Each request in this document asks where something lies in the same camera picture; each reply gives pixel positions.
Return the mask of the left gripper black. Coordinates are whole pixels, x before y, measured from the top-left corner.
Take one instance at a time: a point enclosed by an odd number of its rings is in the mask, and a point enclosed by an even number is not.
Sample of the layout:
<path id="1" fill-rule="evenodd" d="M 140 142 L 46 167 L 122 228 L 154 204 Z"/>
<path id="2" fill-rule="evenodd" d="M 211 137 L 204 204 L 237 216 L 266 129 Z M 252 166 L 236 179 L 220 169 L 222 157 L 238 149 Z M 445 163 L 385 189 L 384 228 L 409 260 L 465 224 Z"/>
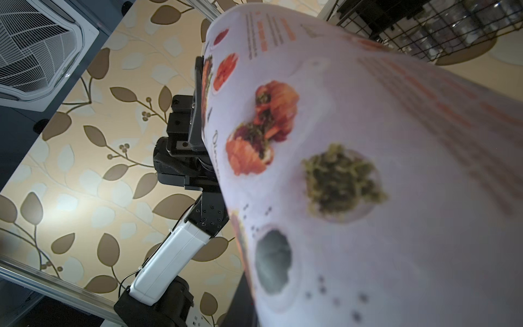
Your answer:
<path id="1" fill-rule="evenodd" d="M 153 151 L 158 181 L 200 192 L 219 192 L 211 158 L 202 140 L 202 75 L 204 57 L 196 57 L 193 96 L 172 99 L 166 129 Z"/>

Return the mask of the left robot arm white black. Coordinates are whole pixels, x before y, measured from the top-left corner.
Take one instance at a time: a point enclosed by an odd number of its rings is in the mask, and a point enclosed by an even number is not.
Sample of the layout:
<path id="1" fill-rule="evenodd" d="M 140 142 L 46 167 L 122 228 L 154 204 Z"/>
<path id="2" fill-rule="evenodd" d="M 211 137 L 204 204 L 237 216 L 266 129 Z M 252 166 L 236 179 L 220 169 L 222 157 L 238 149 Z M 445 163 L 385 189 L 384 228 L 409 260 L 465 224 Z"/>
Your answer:
<path id="1" fill-rule="evenodd" d="M 210 65 L 196 58 L 193 95 L 171 101 L 167 135 L 153 151 L 158 181 L 199 191 L 161 245 L 147 258 L 114 310 L 127 326 L 206 326 L 195 308 L 189 284 L 179 276 L 190 260 L 229 221 L 215 169 L 203 141 L 205 77 Z"/>

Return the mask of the restaurant menu sheet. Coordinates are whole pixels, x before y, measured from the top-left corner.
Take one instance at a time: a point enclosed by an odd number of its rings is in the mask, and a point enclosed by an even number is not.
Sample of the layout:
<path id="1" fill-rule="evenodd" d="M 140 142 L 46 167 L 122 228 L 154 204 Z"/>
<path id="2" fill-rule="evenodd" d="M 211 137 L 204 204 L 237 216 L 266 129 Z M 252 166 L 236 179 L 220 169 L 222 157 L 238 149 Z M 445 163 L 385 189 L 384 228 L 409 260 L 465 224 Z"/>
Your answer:
<path id="1" fill-rule="evenodd" d="M 263 326 L 521 326 L 522 103 L 243 4 L 203 135 Z"/>

